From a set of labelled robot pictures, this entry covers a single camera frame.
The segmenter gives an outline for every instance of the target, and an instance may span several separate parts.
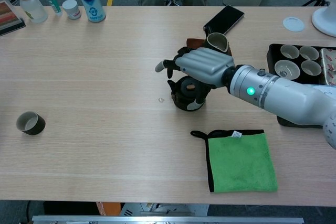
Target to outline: light wood tabletop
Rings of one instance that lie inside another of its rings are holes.
[[[336,206],[336,151],[321,130],[280,126],[226,88],[199,111],[181,111],[166,73],[155,73],[187,38],[205,38],[203,25],[222,8],[108,7],[94,24],[48,7],[44,23],[2,36],[0,199]],[[237,65],[267,68],[272,43],[336,46],[312,26],[313,7],[240,9],[245,18],[227,34]],[[286,30],[288,16],[304,31]],[[25,111],[46,120],[42,133],[16,129]],[[209,192],[205,144],[190,131],[216,129],[265,130],[276,193]]]

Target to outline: green microfiber cloth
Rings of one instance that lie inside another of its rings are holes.
[[[234,132],[241,133],[241,137],[232,137]],[[263,130],[217,130],[209,135],[192,131],[191,134],[205,140],[211,192],[278,189]]]

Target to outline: black phone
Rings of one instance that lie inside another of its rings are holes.
[[[213,17],[203,27],[206,36],[211,33],[226,34],[238,23],[244,16],[244,13],[230,5],[227,5],[215,17]]]

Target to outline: robotic hand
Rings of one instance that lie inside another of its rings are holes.
[[[249,65],[236,66],[233,57],[209,48],[198,48],[172,60],[164,60],[156,72],[168,68],[187,74],[200,84],[202,94],[190,109],[200,108],[211,89],[227,87],[246,102],[299,125],[323,125],[327,142],[336,149],[336,100],[323,92]]]

